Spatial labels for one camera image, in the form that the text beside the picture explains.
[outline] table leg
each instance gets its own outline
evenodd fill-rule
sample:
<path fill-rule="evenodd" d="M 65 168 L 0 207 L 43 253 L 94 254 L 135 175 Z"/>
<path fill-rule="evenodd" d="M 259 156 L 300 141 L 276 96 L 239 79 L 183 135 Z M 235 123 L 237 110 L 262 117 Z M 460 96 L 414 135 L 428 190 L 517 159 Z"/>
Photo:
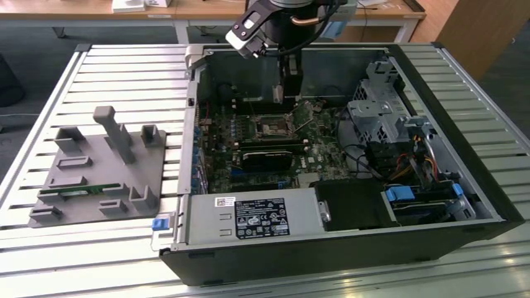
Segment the table leg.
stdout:
<path fill-rule="evenodd" d="M 67 37 L 67 34 L 65 33 L 65 27 L 53 27 L 54 32 L 57 33 L 58 38 L 65 38 Z"/>
<path fill-rule="evenodd" d="M 187 20 L 177 20 L 174 22 L 177 38 L 179 43 L 189 44 L 190 37 L 189 37 L 189 21 Z"/>
<path fill-rule="evenodd" d="M 404 26 L 400 28 L 397 39 L 394 39 L 394 42 L 409 42 L 412 40 L 412 36 L 418 22 L 418 19 L 409 19 L 405 21 Z"/>

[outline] metal slatted platform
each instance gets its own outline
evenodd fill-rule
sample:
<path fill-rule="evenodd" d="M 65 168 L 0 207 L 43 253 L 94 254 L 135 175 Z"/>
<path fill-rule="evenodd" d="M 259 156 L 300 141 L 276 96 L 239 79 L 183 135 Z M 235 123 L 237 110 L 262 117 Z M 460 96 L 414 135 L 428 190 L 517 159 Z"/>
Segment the metal slatted platform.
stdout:
<path fill-rule="evenodd" d="M 151 243 L 150 219 L 29 228 L 29 213 L 58 150 L 51 139 L 66 125 L 79 125 L 86 135 L 102 133 L 91 117 L 99 105 L 115 106 L 117 121 L 130 132 L 157 123 L 170 133 L 161 212 L 174 211 L 189 84 L 185 49 L 95 45 L 90 52 L 75 53 L 0 187 L 2 297 L 516 297 L 530 291 L 529 223 L 437 261 L 213 287 L 187 287 L 158 260 L 151 244 L 171 243 L 173 231 Z M 444 49 L 402 49 L 530 218 L 528 139 Z M 406 94 L 422 113 L 418 99 Z"/>

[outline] warning label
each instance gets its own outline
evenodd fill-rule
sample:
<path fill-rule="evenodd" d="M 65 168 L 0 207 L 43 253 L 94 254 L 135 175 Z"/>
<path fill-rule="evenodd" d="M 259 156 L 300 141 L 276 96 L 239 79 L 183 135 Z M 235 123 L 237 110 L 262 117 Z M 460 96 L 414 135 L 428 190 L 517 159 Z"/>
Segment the warning label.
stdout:
<path fill-rule="evenodd" d="M 239 239 L 290 235 L 284 198 L 237 201 L 235 225 Z"/>

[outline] barcode sticker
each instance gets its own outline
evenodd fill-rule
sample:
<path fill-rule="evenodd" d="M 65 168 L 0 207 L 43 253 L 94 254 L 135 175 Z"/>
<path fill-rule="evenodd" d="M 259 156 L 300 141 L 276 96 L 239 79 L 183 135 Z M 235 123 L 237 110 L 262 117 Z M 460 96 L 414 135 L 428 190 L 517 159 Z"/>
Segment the barcode sticker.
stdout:
<path fill-rule="evenodd" d="M 149 14 L 147 17 L 155 17 L 158 19 L 169 19 L 171 14 Z"/>
<path fill-rule="evenodd" d="M 215 207 L 230 207 L 234 206 L 235 197 L 217 197 Z"/>

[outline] gray plastic stand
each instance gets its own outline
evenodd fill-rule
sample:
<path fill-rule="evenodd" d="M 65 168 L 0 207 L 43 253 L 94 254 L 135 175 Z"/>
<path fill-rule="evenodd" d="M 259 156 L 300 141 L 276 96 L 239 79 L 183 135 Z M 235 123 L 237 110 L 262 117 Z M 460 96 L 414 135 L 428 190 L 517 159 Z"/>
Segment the gray plastic stand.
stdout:
<path fill-rule="evenodd" d="M 141 132 L 127 133 L 111 106 L 98 107 L 94 119 L 107 135 L 59 129 L 57 159 L 30 213 L 33 228 L 158 214 L 166 132 L 145 125 Z"/>

